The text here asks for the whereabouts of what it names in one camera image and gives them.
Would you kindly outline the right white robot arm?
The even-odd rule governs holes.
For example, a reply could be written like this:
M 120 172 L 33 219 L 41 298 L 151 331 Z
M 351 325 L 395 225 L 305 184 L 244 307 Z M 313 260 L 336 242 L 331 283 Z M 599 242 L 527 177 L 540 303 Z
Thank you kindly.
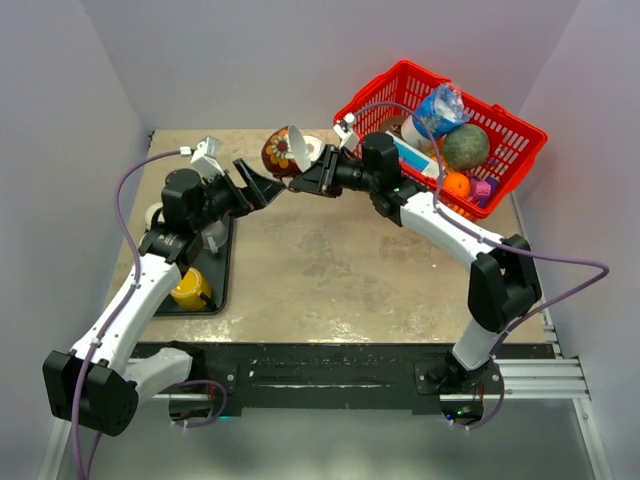
M 392 137 L 365 136 L 360 155 L 328 145 L 322 156 L 290 181 L 296 192 L 337 198 L 346 189 L 365 192 L 375 210 L 448 252 L 469 273 L 471 320 L 442 363 L 425 374 L 433 390 L 469 392 L 495 353 L 509 324 L 541 298 L 528 242 L 504 238 L 436 204 L 435 195 L 403 173 Z

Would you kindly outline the brown floral mug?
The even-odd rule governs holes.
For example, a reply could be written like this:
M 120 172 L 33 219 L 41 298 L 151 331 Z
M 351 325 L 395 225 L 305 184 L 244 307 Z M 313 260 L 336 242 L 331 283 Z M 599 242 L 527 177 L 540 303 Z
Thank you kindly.
M 296 177 L 312 165 L 307 142 L 292 124 L 269 136 L 261 150 L 261 159 L 265 169 L 278 180 Z

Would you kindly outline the pale blue mug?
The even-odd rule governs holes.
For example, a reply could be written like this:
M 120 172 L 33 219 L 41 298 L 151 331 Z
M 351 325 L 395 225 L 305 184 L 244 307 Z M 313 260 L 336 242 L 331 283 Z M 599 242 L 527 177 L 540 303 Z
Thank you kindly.
M 216 255 L 228 241 L 228 227 L 223 220 L 218 220 L 204 228 L 201 231 L 201 236 L 204 247 Z

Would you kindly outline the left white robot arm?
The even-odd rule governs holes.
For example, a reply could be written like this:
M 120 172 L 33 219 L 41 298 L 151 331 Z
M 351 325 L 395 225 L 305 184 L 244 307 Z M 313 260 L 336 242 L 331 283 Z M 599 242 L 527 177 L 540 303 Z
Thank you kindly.
M 161 303 L 202 252 L 203 230 L 223 218 L 261 210 L 285 189 L 241 159 L 233 165 L 242 187 L 228 172 L 209 180 L 188 168 L 167 175 L 161 192 L 164 221 L 134 245 L 128 279 L 68 352 L 53 351 L 44 361 L 52 413 L 74 431 L 86 427 L 117 436 L 141 403 L 174 386 L 196 392 L 205 385 L 204 357 L 185 344 L 173 342 L 135 364 L 129 359 Z

